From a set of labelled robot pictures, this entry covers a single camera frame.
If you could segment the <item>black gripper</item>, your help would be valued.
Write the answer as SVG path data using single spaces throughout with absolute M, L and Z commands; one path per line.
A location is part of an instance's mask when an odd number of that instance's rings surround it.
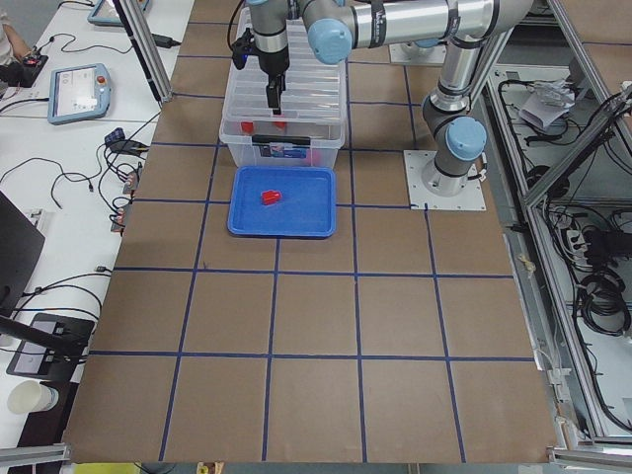
M 270 76 L 266 87 L 268 107 L 276 110 L 279 116 L 282 112 L 281 97 L 285 91 L 285 71 L 288 69 L 288 47 L 275 52 L 260 50 L 258 53 L 261 69 Z

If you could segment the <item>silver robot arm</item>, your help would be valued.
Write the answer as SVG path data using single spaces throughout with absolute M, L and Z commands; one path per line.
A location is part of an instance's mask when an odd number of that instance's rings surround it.
M 268 106 L 280 112 L 289 67 L 286 23 L 302 21 L 315 57 L 335 65 L 358 48 L 422 40 L 445 41 L 446 55 L 437 84 L 423 103 L 423 117 L 437 152 L 422 172 L 425 187 L 455 197 L 483 152 L 487 132 L 469 117 L 470 90 L 487 40 L 517 25 L 531 8 L 528 1 L 371 1 L 347 6 L 341 1 L 251 1 L 251 25 L 230 46 L 236 68 L 255 56 L 268 77 Z

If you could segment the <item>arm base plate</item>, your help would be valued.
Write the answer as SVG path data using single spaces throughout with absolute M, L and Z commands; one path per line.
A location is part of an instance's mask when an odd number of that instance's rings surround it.
M 485 211 L 482 183 L 485 181 L 486 156 L 483 167 L 470 163 L 468 174 L 447 177 L 435 166 L 434 150 L 405 150 L 404 167 L 410 208 L 416 210 Z

